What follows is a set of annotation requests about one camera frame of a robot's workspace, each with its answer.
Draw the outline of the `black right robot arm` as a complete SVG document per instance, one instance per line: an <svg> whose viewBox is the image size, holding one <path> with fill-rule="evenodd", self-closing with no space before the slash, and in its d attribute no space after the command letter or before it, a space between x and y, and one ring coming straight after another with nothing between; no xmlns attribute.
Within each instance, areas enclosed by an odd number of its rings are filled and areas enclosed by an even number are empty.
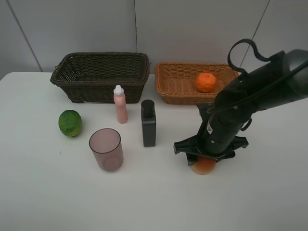
<svg viewBox="0 0 308 231"><path fill-rule="evenodd" d="M196 135L174 143L174 153L186 153L190 166L198 157L216 162L233 158L235 150L249 145L237 134L250 126L254 113L307 96L308 52L281 51L273 61L231 81L213 103L199 103L202 124Z"/></svg>

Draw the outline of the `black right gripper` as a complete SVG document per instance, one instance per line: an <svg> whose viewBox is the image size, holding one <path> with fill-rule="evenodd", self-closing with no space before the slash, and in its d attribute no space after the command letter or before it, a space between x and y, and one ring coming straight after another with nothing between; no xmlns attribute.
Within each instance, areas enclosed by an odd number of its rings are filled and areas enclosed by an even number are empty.
<svg viewBox="0 0 308 231"><path fill-rule="evenodd" d="M246 148L249 144L246 137L238 137L237 133L246 130L252 119L245 118L243 122L238 122L237 119L242 117L228 111L217 114L208 113L208 109L213 106L213 103L197 104L202 118L197 134L174 143L174 153L186 153L188 166L196 163L198 157L207 157L216 161L233 158L235 150Z"/></svg>

